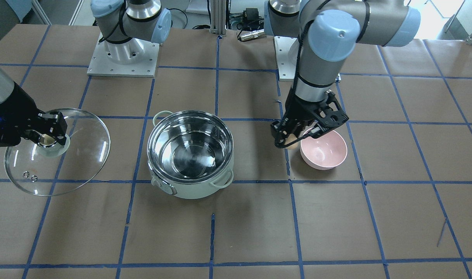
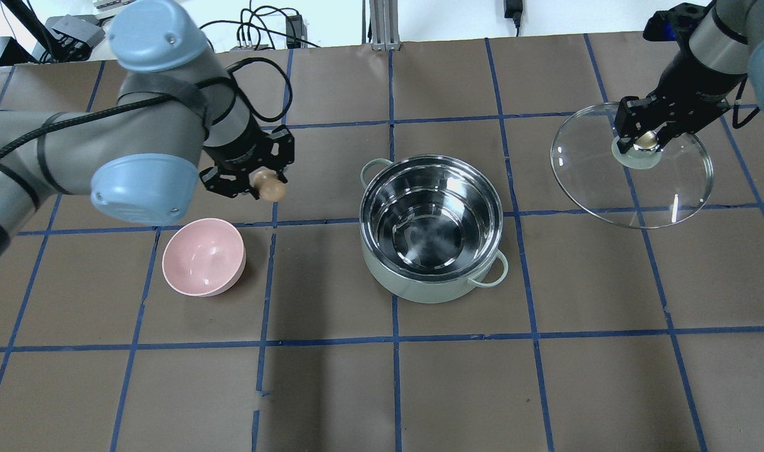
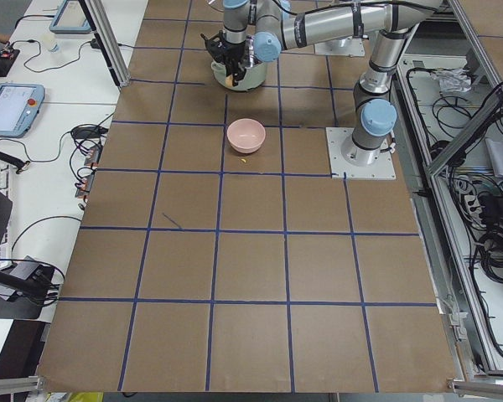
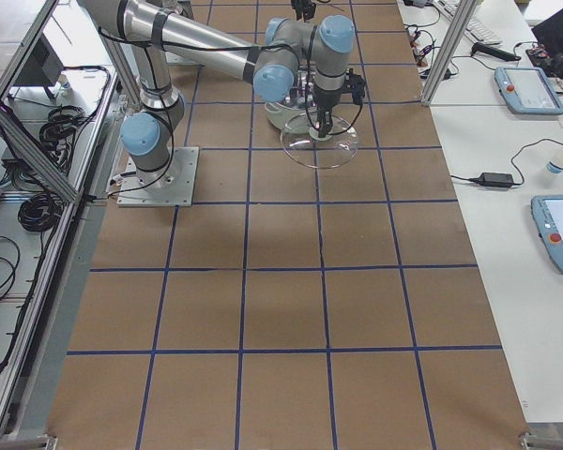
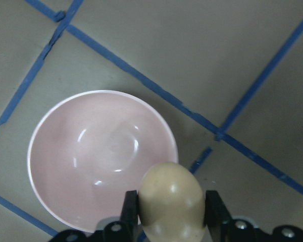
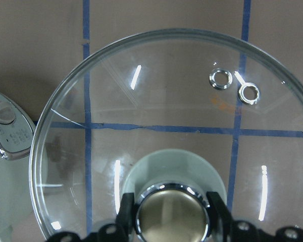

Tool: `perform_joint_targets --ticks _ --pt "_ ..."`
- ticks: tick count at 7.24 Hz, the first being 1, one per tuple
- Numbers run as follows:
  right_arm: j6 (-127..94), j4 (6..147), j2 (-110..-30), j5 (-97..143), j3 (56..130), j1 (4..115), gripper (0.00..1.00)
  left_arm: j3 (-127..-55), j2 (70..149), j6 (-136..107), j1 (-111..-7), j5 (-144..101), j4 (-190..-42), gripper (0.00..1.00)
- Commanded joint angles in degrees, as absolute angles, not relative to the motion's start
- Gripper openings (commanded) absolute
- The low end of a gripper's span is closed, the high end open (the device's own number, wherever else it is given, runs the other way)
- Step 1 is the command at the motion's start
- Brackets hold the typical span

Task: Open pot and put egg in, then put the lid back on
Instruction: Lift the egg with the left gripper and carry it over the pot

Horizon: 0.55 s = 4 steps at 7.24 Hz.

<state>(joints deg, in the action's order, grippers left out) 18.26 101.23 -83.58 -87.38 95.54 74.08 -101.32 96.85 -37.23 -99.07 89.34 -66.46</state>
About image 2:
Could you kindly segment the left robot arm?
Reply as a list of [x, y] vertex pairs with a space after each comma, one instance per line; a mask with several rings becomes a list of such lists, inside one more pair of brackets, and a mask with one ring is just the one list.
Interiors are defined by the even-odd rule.
[[108, 217], [176, 224], [196, 183], [235, 198], [261, 191], [260, 169], [287, 183], [294, 137], [265, 132], [234, 77], [264, 62], [224, 68], [206, 35], [173, 1], [137, 1], [114, 18], [110, 45], [126, 69], [114, 107], [98, 112], [0, 109], [0, 258], [52, 195], [83, 195]]

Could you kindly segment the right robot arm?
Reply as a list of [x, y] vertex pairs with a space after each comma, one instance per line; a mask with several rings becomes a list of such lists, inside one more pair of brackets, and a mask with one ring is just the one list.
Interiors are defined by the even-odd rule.
[[731, 92], [749, 82], [764, 112], [764, 1], [682, 3], [657, 11], [645, 25], [648, 42], [679, 51], [644, 98], [628, 95], [615, 114], [621, 154], [660, 151], [672, 138], [695, 134], [729, 111]]

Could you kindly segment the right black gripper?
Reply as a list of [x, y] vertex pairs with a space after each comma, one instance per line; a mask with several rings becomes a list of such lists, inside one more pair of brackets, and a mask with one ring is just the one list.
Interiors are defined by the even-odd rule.
[[700, 63], [671, 63], [654, 91], [644, 98], [627, 95], [619, 102], [617, 150], [626, 154], [641, 137], [654, 132], [663, 151], [675, 138], [695, 134], [725, 114], [730, 91], [729, 74]]

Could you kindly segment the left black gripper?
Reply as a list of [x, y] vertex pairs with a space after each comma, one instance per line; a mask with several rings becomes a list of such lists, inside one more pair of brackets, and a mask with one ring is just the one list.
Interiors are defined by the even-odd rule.
[[294, 163], [295, 140], [292, 132], [281, 125], [272, 132], [249, 128], [235, 141], [204, 151], [213, 166], [199, 172], [204, 188], [227, 197], [250, 195], [257, 198], [252, 175], [270, 169], [279, 180], [286, 180], [285, 171]]

